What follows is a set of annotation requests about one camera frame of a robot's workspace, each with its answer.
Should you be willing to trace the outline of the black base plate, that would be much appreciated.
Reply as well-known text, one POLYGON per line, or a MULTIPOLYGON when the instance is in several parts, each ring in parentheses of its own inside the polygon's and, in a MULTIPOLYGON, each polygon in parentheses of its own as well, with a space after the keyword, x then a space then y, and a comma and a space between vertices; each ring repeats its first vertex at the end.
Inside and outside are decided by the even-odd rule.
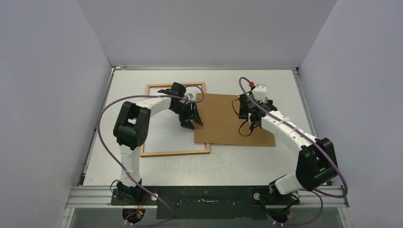
POLYGON ((124 215, 156 210, 156 219, 266 220, 267 215, 285 219, 299 205, 297 192, 281 195, 269 186, 149 186, 135 199, 113 190, 111 205, 122 206, 124 215))

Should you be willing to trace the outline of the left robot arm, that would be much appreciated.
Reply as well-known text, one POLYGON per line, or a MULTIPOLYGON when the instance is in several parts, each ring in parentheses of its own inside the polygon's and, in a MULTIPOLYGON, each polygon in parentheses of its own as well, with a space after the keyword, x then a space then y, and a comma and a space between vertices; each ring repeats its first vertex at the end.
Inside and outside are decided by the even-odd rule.
POLYGON ((203 125, 197 102, 196 93, 188 92, 186 86, 174 82, 171 88, 160 89, 142 101, 122 104, 113 129, 121 154, 121 177, 117 182, 119 198, 132 205, 143 199, 140 148, 147 139, 151 117, 170 110, 178 115, 181 127, 194 130, 194 124, 203 125))

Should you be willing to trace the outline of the aluminium rail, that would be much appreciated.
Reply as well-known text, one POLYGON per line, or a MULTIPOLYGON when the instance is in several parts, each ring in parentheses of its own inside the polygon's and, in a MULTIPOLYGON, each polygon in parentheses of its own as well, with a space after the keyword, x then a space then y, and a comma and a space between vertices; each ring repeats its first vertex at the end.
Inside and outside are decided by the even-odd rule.
MULTIPOLYGON (((298 192, 298 207, 320 206, 319 197, 312 192, 298 192)), ((349 207, 347 198, 333 198, 320 194, 325 208, 349 207)), ((66 208, 135 208, 135 205, 112 203, 112 192, 108 186, 79 186, 70 191, 66 208)))

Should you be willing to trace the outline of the wooden picture frame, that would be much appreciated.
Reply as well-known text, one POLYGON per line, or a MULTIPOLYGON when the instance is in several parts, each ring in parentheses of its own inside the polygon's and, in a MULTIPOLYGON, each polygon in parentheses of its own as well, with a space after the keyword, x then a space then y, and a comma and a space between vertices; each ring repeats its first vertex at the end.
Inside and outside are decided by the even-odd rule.
POLYGON ((179 116, 166 109, 150 119, 149 133, 140 147, 141 157, 209 154, 209 143, 195 143, 194 130, 180 126, 179 116))

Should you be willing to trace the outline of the brown backing board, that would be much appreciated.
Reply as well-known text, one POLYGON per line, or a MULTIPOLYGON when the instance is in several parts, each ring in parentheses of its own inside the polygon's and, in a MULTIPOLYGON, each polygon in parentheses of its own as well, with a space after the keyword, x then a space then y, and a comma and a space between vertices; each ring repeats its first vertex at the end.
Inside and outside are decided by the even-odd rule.
POLYGON ((204 100, 197 103, 197 110, 203 125, 195 125, 194 142, 275 147, 272 133, 259 127, 251 135, 250 123, 239 119, 233 108, 239 108, 237 95, 205 94, 204 100))

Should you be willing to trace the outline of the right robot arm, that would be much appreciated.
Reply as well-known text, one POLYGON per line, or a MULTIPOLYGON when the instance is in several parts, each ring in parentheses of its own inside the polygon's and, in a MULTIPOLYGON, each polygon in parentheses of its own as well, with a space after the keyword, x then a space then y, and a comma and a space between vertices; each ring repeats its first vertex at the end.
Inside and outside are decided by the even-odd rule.
POLYGON ((251 124, 250 129, 262 128, 280 139, 297 155, 296 170, 269 184, 266 202, 274 205, 292 200, 299 190, 314 190, 337 176, 337 161, 333 143, 328 138, 318 139, 293 124, 271 100, 255 101, 251 92, 238 97, 238 117, 251 124))

